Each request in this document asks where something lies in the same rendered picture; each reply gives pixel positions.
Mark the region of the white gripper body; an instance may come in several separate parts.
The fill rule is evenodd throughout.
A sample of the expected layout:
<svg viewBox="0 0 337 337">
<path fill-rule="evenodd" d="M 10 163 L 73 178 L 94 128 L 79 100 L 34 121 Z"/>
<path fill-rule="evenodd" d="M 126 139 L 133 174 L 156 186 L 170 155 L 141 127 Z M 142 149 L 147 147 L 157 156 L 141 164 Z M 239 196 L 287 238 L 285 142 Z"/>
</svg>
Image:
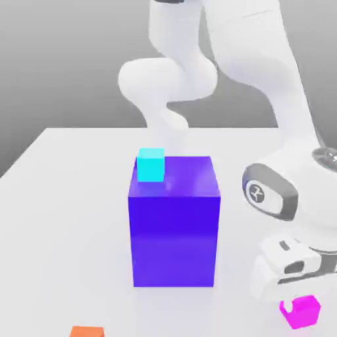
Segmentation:
<svg viewBox="0 0 337 337">
<path fill-rule="evenodd" d="M 253 264 L 250 293 L 259 301 L 289 301 L 331 290 L 337 290 L 337 270 L 326 274 L 314 272 L 301 276 L 280 276 L 262 255 Z"/>
</svg>

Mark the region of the small magenta cube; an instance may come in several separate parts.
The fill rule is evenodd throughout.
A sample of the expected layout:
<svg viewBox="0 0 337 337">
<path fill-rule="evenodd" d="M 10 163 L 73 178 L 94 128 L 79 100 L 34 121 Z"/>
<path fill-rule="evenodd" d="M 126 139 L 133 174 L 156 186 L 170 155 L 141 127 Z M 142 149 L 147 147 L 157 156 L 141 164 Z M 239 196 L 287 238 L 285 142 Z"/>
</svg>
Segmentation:
<svg viewBox="0 0 337 337">
<path fill-rule="evenodd" d="M 292 329 L 304 328 L 313 326 L 317 323 L 321 305 L 315 296 L 302 296 L 293 299 L 293 311 L 285 312 L 283 301 L 279 304 L 280 312 Z"/>
</svg>

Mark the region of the small cyan cube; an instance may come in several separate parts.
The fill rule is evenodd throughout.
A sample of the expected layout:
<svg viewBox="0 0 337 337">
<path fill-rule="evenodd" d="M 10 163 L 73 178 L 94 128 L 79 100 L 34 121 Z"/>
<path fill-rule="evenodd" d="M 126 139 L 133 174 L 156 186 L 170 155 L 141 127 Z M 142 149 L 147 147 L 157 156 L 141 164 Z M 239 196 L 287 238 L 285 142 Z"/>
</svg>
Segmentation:
<svg viewBox="0 0 337 337">
<path fill-rule="evenodd" d="M 163 148 L 140 148 L 136 161 L 139 182 L 164 181 L 165 150 Z"/>
</svg>

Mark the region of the small orange cube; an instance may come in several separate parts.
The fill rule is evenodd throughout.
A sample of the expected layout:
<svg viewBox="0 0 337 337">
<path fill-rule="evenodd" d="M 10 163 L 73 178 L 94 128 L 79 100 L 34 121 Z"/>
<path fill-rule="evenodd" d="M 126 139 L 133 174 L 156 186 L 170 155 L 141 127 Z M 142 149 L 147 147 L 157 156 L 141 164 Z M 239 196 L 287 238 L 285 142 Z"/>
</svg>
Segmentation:
<svg viewBox="0 0 337 337">
<path fill-rule="evenodd" d="M 69 337 L 105 337 L 103 327 L 73 326 Z"/>
</svg>

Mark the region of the large purple box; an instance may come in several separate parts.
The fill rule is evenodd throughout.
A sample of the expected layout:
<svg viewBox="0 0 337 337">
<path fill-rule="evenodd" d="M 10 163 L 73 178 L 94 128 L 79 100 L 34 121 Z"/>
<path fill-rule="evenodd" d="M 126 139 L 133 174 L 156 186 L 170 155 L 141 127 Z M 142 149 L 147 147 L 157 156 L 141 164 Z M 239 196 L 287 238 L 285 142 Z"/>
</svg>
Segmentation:
<svg viewBox="0 0 337 337">
<path fill-rule="evenodd" d="M 162 182 L 132 173 L 128 214 L 135 287 L 212 287 L 220 190 L 213 162 L 167 157 Z"/>
</svg>

